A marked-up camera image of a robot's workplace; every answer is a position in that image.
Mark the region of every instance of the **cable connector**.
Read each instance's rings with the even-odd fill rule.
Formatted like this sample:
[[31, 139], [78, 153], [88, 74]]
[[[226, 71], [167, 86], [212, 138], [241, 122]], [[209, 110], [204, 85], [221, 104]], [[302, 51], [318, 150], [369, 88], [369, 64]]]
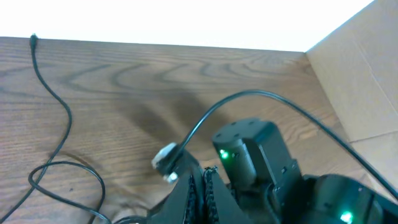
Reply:
[[32, 34], [30, 37], [30, 49], [35, 49], [37, 46], [37, 41], [38, 41], [38, 37], [36, 36], [36, 34]]
[[199, 162], [185, 149], [179, 150], [175, 142], [161, 149], [151, 163], [169, 184], [174, 183], [191, 167], [200, 167]]

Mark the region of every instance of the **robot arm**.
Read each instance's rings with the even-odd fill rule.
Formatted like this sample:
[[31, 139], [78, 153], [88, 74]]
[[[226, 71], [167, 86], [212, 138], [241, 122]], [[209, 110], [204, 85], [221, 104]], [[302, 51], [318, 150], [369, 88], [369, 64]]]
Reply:
[[152, 161], [178, 180], [148, 223], [398, 223], [398, 206], [342, 175], [301, 175], [277, 126], [257, 118], [222, 127], [213, 144], [231, 181], [171, 144]]

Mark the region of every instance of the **green led light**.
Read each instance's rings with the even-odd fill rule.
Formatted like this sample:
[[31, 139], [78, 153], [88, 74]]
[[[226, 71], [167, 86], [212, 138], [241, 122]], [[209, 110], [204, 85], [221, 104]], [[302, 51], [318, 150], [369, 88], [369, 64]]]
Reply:
[[228, 158], [229, 154], [225, 150], [220, 150], [221, 158], [226, 159]]
[[353, 222], [354, 216], [351, 212], [345, 212], [340, 216], [340, 219], [347, 224], [351, 224]]

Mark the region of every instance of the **wooden table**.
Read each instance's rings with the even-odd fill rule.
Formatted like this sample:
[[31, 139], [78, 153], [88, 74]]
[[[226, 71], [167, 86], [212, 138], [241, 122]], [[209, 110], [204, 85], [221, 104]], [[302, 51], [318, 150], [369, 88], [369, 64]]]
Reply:
[[[281, 94], [344, 135], [304, 53], [39, 40], [37, 60], [73, 112], [72, 131], [56, 161], [87, 162], [102, 175], [107, 194], [119, 192], [148, 207], [171, 189], [152, 170], [153, 156], [181, 141], [213, 103], [237, 91]], [[365, 171], [316, 126], [259, 96], [222, 107], [188, 149], [204, 166], [219, 165], [211, 135], [252, 116], [277, 123], [303, 173], [334, 172], [369, 183]], [[35, 76], [29, 40], [0, 38], [0, 215], [30, 187], [28, 173], [48, 159], [66, 124], [64, 109]], [[41, 184], [87, 205], [101, 194], [94, 177], [70, 166], [50, 168]], [[35, 191], [6, 223], [87, 220], [85, 212]]]

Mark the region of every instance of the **white wall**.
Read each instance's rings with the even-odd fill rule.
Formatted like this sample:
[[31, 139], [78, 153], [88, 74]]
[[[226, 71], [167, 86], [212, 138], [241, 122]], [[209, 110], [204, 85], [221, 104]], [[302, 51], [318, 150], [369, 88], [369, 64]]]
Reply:
[[371, 0], [3, 0], [0, 36], [307, 51]]

